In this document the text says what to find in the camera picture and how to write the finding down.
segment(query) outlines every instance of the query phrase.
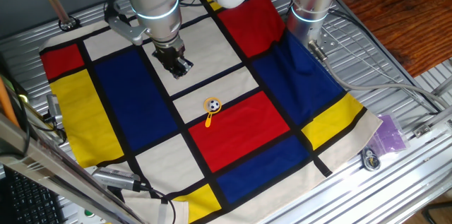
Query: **white square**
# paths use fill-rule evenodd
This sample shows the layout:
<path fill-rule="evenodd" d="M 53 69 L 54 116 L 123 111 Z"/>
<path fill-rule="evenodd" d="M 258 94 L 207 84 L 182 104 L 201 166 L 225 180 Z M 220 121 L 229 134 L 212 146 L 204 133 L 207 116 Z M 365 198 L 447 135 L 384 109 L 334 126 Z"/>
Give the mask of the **white square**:
<path fill-rule="evenodd" d="M 92 61 L 132 45 L 130 41 L 113 30 L 92 36 L 83 42 Z"/>
<path fill-rule="evenodd" d="M 169 95 L 174 95 L 241 62 L 212 18 L 206 18 L 180 30 L 179 34 L 185 44 L 185 58 L 194 63 L 188 74 L 179 79 L 175 79 L 152 56 L 155 51 L 153 43 L 143 45 Z"/>
<path fill-rule="evenodd" d="M 257 88 L 247 68 L 241 68 L 174 101 L 185 123 L 205 114 L 204 101 L 216 97 L 222 104 Z"/>
<path fill-rule="evenodd" d="M 181 191 L 203 179 L 182 135 L 177 135 L 136 156 L 151 186 L 163 194 Z"/>

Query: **metal bracket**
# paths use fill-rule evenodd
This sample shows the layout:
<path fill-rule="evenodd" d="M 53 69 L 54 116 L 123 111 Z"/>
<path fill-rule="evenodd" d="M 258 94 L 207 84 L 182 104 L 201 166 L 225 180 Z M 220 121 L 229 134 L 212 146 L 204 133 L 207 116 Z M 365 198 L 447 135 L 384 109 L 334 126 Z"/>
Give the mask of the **metal bracket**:
<path fill-rule="evenodd" d="M 414 133 L 416 135 L 417 138 L 421 137 L 422 135 L 424 135 L 427 132 L 430 132 L 431 129 L 428 125 L 424 124 L 421 127 L 417 128 Z"/>
<path fill-rule="evenodd" d="M 333 51 L 334 49 L 338 48 L 339 45 L 339 43 L 334 40 L 323 27 L 321 29 L 321 41 L 319 41 L 317 44 L 325 53 Z"/>
<path fill-rule="evenodd" d="M 141 35 L 146 31 L 146 27 L 142 25 L 131 27 L 116 17 L 108 18 L 107 22 L 112 30 L 120 34 L 122 37 L 125 37 L 134 45 L 143 44 L 143 37 L 141 37 Z"/>

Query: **yellow square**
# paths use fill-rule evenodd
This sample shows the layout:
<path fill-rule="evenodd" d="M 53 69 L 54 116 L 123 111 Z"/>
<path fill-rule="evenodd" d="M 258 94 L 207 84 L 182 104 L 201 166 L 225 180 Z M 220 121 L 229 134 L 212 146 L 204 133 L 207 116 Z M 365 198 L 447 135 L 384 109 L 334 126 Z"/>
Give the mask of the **yellow square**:
<path fill-rule="evenodd" d="M 189 223 L 221 209 L 209 184 L 202 186 L 186 196 L 178 196 L 174 200 L 189 202 Z"/>

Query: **cloth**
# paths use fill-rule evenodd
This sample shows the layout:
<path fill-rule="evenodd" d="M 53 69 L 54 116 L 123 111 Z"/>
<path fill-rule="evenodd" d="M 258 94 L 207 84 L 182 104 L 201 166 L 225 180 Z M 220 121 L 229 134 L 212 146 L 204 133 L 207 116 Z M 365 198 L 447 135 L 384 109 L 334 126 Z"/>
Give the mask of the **cloth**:
<path fill-rule="evenodd" d="M 134 47 L 103 22 L 42 47 L 44 69 L 82 166 L 127 165 L 188 201 L 190 223 L 257 223 L 359 153 L 381 121 L 286 30 L 270 0 L 234 9 L 201 1 L 181 8 L 194 67 L 178 80 L 150 40 Z M 223 106 L 206 128 L 211 97 Z"/>

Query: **black stripe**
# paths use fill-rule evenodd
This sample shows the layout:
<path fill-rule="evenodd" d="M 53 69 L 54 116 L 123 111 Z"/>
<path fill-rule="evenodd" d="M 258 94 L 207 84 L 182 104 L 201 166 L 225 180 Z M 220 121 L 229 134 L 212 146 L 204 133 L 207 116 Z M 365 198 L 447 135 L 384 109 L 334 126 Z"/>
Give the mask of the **black stripe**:
<path fill-rule="evenodd" d="M 116 160 L 102 161 L 101 163 L 97 164 L 97 166 L 98 166 L 98 167 L 107 167 L 108 165 L 123 163 L 124 161 L 127 161 L 127 158 L 126 158 L 125 155 L 123 155 L 123 156 L 120 157 L 120 158 L 117 158 Z"/>
<path fill-rule="evenodd" d="M 141 177 L 141 181 L 146 183 L 148 186 L 150 186 L 149 181 L 144 176 L 143 172 L 141 171 L 140 165 L 138 164 L 138 161 L 136 160 L 135 156 L 133 155 L 129 142 L 127 141 L 126 135 L 122 131 L 121 124 L 119 123 L 117 116 L 114 113 L 112 104 L 110 103 L 108 96 L 107 96 L 106 92 L 104 91 L 104 88 L 102 87 L 100 79 L 95 72 L 94 63 L 91 61 L 90 55 L 88 54 L 85 44 L 80 41 L 78 43 L 78 49 L 80 50 L 82 59 L 86 65 L 86 69 L 91 77 L 91 81 L 93 82 L 94 88 L 96 89 L 100 102 L 102 103 L 102 106 L 104 107 L 108 120 L 110 121 L 110 124 L 112 125 L 113 131 L 116 134 L 119 145 L 121 146 L 122 151 L 123 151 L 124 155 L 126 156 L 127 163 L 129 164 L 131 171 L 133 173 L 139 175 Z M 151 197 L 156 198 L 158 196 L 156 194 L 151 193 Z"/>
<path fill-rule="evenodd" d="M 68 47 L 68 46 L 70 46 L 70 45 L 78 44 L 80 41 L 86 40 L 86 39 L 88 39 L 88 38 L 90 38 L 90 37 L 93 37 L 93 36 L 96 36 L 96 35 L 98 35 L 98 34 L 100 34 L 100 33 L 104 33 L 104 32 L 106 32 L 106 31 L 108 31 L 109 29 L 110 29 L 110 27 L 109 27 L 109 26 L 106 26 L 106 27 L 104 27 L 104 28 L 102 28 L 102 29 L 95 30 L 95 31 L 93 31 L 93 32 L 90 33 L 90 34 L 83 35 L 83 36 L 81 36 L 81 37 L 77 37 L 77 38 L 75 38 L 75 39 L 73 39 L 73 40 L 69 40 L 69 41 L 67 41 L 67 42 L 63 42 L 63 43 L 61 43 L 61 44 L 57 44 L 57 45 L 54 45 L 54 46 L 51 46 L 51 47 L 45 47 L 45 48 L 40 52 L 40 55 L 43 55 L 44 53 L 49 52 L 49 51 L 54 51 L 54 50 L 58 50 L 58 49 L 61 49 L 61 48 L 64 48 L 64 47 Z"/>
<path fill-rule="evenodd" d="M 212 83 L 213 81 L 216 81 L 216 80 L 218 80 L 218 79 L 220 79 L 220 78 L 222 78 L 222 77 L 224 77 L 226 75 L 229 75 L 230 73 L 232 73 L 232 72 L 234 72 L 236 70 L 239 70 L 239 69 L 241 69 L 243 67 L 244 67 L 243 63 L 239 63 L 237 65 L 234 65 L 234 66 L 226 69 L 225 71 L 222 71 L 222 72 L 220 72 L 218 74 L 215 74 L 214 76 L 211 76 L 210 78 L 207 78 L 207 79 L 205 79 L 205 80 L 203 80 L 203 81 L 201 81 L 199 83 L 196 83 L 196 84 L 188 87 L 185 90 L 182 90 L 182 91 L 174 94 L 173 96 L 171 96 L 171 100 L 177 100 L 178 98 L 180 98 L 182 96 L 185 96 L 185 95 L 187 95 L 189 93 L 192 93 L 195 90 L 198 90 L 199 88 L 201 88 L 203 86 L 206 86 L 209 83 Z"/>
<path fill-rule="evenodd" d="M 303 129 L 306 125 L 311 123 L 314 118 L 319 116 L 321 113 L 325 112 L 328 108 L 332 107 L 335 103 L 339 102 L 339 100 L 342 100 L 347 95 L 347 91 L 343 90 L 339 93 L 339 95 L 335 96 L 332 100 L 328 101 L 323 107 L 317 109 L 306 121 L 302 122 L 299 126 L 299 129 Z"/>
<path fill-rule="evenodd" d="M 190 20 L 190 21 L 188 21 L 188 22 L 186 22 L 186 23 L 182 23 L 182 25 L 181 25 L 181 30 L 182 30 L 182 29 L 185 29 L 185 28 L 187 28 L 187 27 L 189 27 L 189 26 L 192 26 L 192 25 L 195 24 L 195 23 L 201 22 L 202 20 L 204 20 L 204 19 L 206 19 L 206 18 L 210 18 L 210 15 L 209 15 L 208 13 L 205 14 L 205 15 L 199 16 L 199 17 L 197 17 L 197 18 L 195 18 L 195 19 L 193 19 L 193 20 Z"/>
<path fill-rule="evenodd" d="M 121 56 L 125 53 L 131 52 L 136 50 L 136 47 L 134 45 L 129 45 L 128 47 L 125 47 L 123 49 L 117 50 L 115 52 L 112 52 L 111 54 L 105 55 L 103 57 L 100 57 L 99 59 L 96 59 L 94 61 L 92 61 L 93 65 L 98 65 L 101 64 L 104 61 L 108 61 L 110 59 L 116 58 L 118 56 Z"/>
<path fill-rule="evenodd" d="M 318 147 L 315 150 L 315 153 L 317 153 L 317 155 L 321 154 L 326 149 L 330 148 L 333 144 L 337 143 L 341 138 L 343 138 L 348 133 L 350 133 L 356 127 L 356 124 L 359 122 L 359 120 L 362 118 L 362 116 L 366 113 L 366 111 L 367 111 L 367 108 L 362 107 L 362 109 L 357 113 L 357 115 L 355 116 L 355 118 L 353 118 L 353 120 L 352 120 L 352 122 L 350 124 L 348 124 L 343 130 L 341 130 L 335 136 L 330 138 L 323 145 Z"/>
<path fill-rule="evenodd" d="M 167 198 L 169 200 L 173 200 L 173 199 L 177 198 L 178 196 L 186 196 L 186 195 L 196 191 L 197 189 L 200 189 L 202 186 L 204 186 L 206 184 L 207 184 L 207 180 L 205 178 L 200 179 L 199 181 L 193 183 L 192 185 L 188 186 L 187 188 L 185 188 L 181 191 L 168 193 Z"/>
<path fill-rule="evenodd" d="M 159 145 L 159 144 L 165 142 L 166 140 L 171 139 L 171 138 L 179 135 L 180 133 L 181 133 L 181 130 L 177 129 L 177 130 L 169 133 L 168 135 L 164 135 L 163 137 L 161 137 L 161 138 L 159 138 L 159 139 L 157 139 L 157 140 L 155 140 L 153 142 L 150 142 L 149 144 L 147 144 L 145 146 L 142 146 L 139 150 L 134 151 L 133 154 L 135 156 L 137 156 L 139 154 L 142 154 L 142 153 L 146 152 L 147 150 L 151 149 L 152 147 L 154 147 L 156 145 Z"/>
<path fill-rule="evenodd" d="M 204 160 L 204 157 L 202 156 L 200 150 L 198 149 L 198 146 L 196 146 L 195 141 L 191 137 L 187 124 L 184 123 L 184 120 L 180 116 L 179 112 L 177 111 L 176 106 L 170 99 L 170 95 L 165 89 L 165 86 L 163 85 L 162 81 L 160 80 L 157 72 L 155 71 L 153 65 L 150 63 L 148 56 L 146 55 L 144 49 L 142 47 L 137 47 L 138 53 L 140 55 L 140 58 L 142 62 L 144 63 L 146 69 L 148 70 L 148 73 L 152 80 L 154 81 L 154 84 L 159 91 L 159 93 L 162 96 L 162 99 L 165 102 L 165 105 L 167 106 L 167 109 L 169 110 L 169 113 L 172 115 L 173 120 L 176 122 L 177 126 L 179 127 L 181 131 L 181 135 L 185 140 L 185 143 L 187 144 L 189 150 L 191 151 L 191 154 L 193 155 L 196 163 L 198 164 L 201 172 L 203 173 L 203 176 L 208 180 L 208 183 L 210 185 L 210 188 L 217 196 L 217 200 L 220 203 L 220 205 L 223 207 L 226 205 L 227 201 L 224 197 L 220 186 L 216 182 L 215 179 L 213 179 L 212 172 L 210 171 L 210 168 L 207 165 L 207 162 Z"/>
<path fill-rule="evenodd" d="M 277 136 L 276 138 L 270 140 L 269 142 L 263 144 L 262 146 L 259 146 L 257 149 L 254 149 L 253 151 L 251 151 L 251 152 L 247 153 L 246 155 L 238 158 L 237 160 L 235 160 L 234 162 L 228 164 L 227 166 L 222 167 L 221 169 L 215 171 L 215 173 L 214 173 L 215 178 L 218 178 L 218 177 L 230 172 L 231 170 L 239 167 L 243 163 L 245 163 L 245 162 L 257 157 L 261 153 L 269 150 L 270 148 L 272 148 L 273 146 L 277 145 L 281 141 L 284 141 L 285 139 L 288 139 L 292 135 L 293 135 L 293 133 L 289 130 L 289 131 L 286 131 L 285 133 Z"/>
<path fill-rule="evenodd" d="M 262 53 L 257 54 L 257 55 L 254 55 L 254 56 L 252 56 L 252 57 L 249 57 L 249 58 L 248 58 L 249 62 L 250 62 L 250 63 L 253 63 L 253 61 L 255 61 L 255 60 L 257 60 L 257 59 L 264 58 L 265 56 L 269 55 L 275 46 L 281 44 L 281 42 L 284 40 L 284 38 L 285 38 L 286 35 L 287 35 L 287 31 L 288 31 L 288 29 L 287 29 L 287 28 L 284 28 L 284 30 L 283 30 L 283 32 L 282 32 L 282 35 L 281 35 L 281 38 L 280 38 L 278 41 L 275 41 L 275 40 L 272 41 L 271 44 L 270 44 L 270 47 L 269 47 L 266 51 L 263 51 Z"/>
<path fill-rule="evenodd" d="M 207 2 L 207 0 L 200 0 L 206 10 L 212 15 L 212 19 L 217 24 L 220 31 L 223 33 L 223 35 L 226 37 L 229 44 L 232 46 L 234 51 L 237 53 L 239 58 L 242 60 L 242 62 L 245 64 L 245 66 L 248 68 L 249 72 L 253 76 L 254 80 L 258 83 L 258 85 L 261 87 L 261 89 L 264 91 L 264 93 L 267 95 L 268 99 L 273 103 L 276 110 L 281 114 L 282 118 L 285 120 L 286 124 L 289 126 L 289 128 L 295 132 L 295 135 L 299 139 L 300 143 L 309 151 L 309 154 L 312 156 L 312 159 L 314 161 L 314 164 L 317 166 L 317 168 L 322 172 L 323 175 L 326 177 L 331 174 L 331 171 L 326 167 L 326 165 L 319 159 L 317 154 L 315 154 L 311 142 L 307 139 L 307 137 L 302 133 L 301 129 L 299 129 L 299 126 L 295 124 L 292 119 L 290 118 L 289 114 L 285 111 L 283 106 L 279 103 L 279 101 L 276 99 L 274 94 L 271 92 L 270 88 L 265 84 L 263 79 L 259 76 L 257 71 L 252 66 L 250 60 L 246 57 L 245 53 L 243 53 L 240 46 L 235 42 L 234 38 L 231 36 L 229 31 L 227 30 L 226 26 L 223 24 L 223 22 L 218 18 L 218 15 L 214 12 L 212 7 L 210 7 L 210 4 Z"/>
<path fill-rule="evenodd" d="M 272 187 L 273 185 L 281 182 L 282 180 L 284 180 L 285 178 L 289 177 L 290 175 L 293 175 L 296 171 L 301 170 L 303 167 L 305 167 L 306 165 L 308 165 L 310 163 L 310 158 L 307 158 L 306 160 L 303 160 L 301 163 L 299 163 L 298 165 L 295 165 L 293 167 L 291 167 L 289 170 L 284 171 L 281 175 L 278 175 L 277 177 L 273 178 L 272 180 L 266 182 L 265 184 L 261 185 L 258 189 L 253 190 L 252 192 L 250 192 L 249 194 L 247 194 L 246 196 L 242 197 L 241 199 L 238 199 L 237 201 L 235 201 L 232 204 L 229 204 L 229 206 L 227 208 L 221 208 L 218 211 L 212 212 L 198 220 L 195 220 L 194 222 L 192 222 L 191 224 L 204 224 L 204 223 L 208 223 L 212 220 L 215 220 L 216 218 L 225 215 L 226 213 L 229 213 L 233 210 L 235 210 L 237 207 L 241 206 L 242 204 L 248 202 L 249 200 L 255 198 L 256 196 L 258 196 L 260 193 L 264 192 L 265 190 L 267 190 L 268 188 Z"/>
<path fill-rule="evenodd" d="M 253 90 L 250 90 L 247 93 L 240 95 L 239 97 L 221 105 L 221 112 L 224 112 L 228 108 L 233 107 L 234 105 L 238 104 L 239 102 L 242 102 L 243 100 L 250 98 L 252 95 L 255 95 L 261 91 L 262 90 L 259 87 L 257 87 L 257 88 L 254 88 Z M 207 114 L 203 114 L 200 117 L 195 118 L 195 119 L 191 120 L 190 122 L 187 122 L 186 126 L 187 126 L 187 128 L 191 128 L 201 122 L 204 122 L 206 119 L 207 119 Z"/>
<path fill-rule="evenodd" d="M 56 82 L 59 79 L 62 79 L 63 77 L 67 77 L 67 76 L 73 75 L 75 73 L 78 73 L 78 72 L 82 71 L 83 69 L 86 69 L 86 67 L 85 66 L 79 66 L 77 69 L 71 69 L 71 70 L 66 71 L 64 73 L 61 73 L 58 76 L 55 76 L 54 78 L 49 79 L 49 83 Z"/>

